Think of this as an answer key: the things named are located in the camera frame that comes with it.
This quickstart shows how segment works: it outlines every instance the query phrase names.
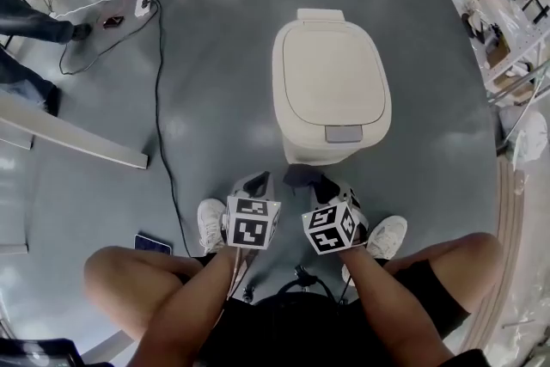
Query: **white cube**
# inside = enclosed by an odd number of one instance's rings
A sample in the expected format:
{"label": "white cube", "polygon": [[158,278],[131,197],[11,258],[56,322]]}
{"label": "white cube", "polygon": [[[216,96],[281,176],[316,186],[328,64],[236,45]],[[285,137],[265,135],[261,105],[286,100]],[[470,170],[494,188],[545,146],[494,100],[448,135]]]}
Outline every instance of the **white cube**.
{"label": "white cube", "polygon": [[231,247],[267,249],[277,228],[280,202],[227,198],[228,234]]}
{"label": "white cube", "polygon": [[303,229],[318,254],[351,248],[358,221],[347,202],[302,215]]}

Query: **bare leg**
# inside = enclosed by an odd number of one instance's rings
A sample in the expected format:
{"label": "bare leg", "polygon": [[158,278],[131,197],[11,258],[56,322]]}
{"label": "bare leg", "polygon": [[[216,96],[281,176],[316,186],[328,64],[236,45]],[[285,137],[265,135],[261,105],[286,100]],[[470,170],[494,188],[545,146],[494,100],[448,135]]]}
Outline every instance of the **bare leg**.
{"label": "bare leg", "polygon": [[93,303],[133,339],[141,339],[151,317],[181,288],[174,274],[192,277],[201,269],[195,259],[109,247],[88,259],[84,283]]}
{"label": "bare leg", "polygon": [[408,257],[391,260],[384,269],[395,274],[421,260],[430,262],[447,292],[470,313],[502,274],[502,247],[496,237],[486,233],[438,243]]}

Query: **white trash can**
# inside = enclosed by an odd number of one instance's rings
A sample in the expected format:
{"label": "white trash can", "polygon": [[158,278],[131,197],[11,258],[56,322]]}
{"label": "white trash can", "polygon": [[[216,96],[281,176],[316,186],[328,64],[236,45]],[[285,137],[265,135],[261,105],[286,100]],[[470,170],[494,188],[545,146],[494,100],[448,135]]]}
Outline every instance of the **white trash can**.
{"label": "white trash can", "polygon": [[289,163],[327,165],[380,142],[392,104],[376,46],[336,9],[299,9],[273,47],[273,101]]}

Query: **smartphone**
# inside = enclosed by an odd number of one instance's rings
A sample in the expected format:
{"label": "smartphone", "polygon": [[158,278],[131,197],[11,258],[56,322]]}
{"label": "smartphone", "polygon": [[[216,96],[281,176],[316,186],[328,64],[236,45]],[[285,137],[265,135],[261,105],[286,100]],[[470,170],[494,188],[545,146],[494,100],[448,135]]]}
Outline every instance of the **smartphone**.
{"label": "smartphone", "polygon": [[138,233],[134,237],[134,248],[142,249],[143,251],[157,251],[157,253],[172,255],[172,247],[170,245],[159,242],[158,240],[152,239],[142,233]]}
{"label": "smartphone", "polygon": [[120,26],[120,23],[124,21],[124,17],[122,15],[116,15],[115,17],[109,17],[103,22],[103,28],[117,28]]}

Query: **power strip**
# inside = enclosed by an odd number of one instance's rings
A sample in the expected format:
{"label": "power strip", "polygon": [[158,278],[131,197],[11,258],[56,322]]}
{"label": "power strip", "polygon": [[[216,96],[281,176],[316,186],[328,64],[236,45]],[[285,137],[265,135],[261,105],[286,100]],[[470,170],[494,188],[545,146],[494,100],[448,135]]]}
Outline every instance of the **power strip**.
{"label": "power strip", "polygon": [[143,17],[151,11],[151,0],[136,1],[136,17]]}

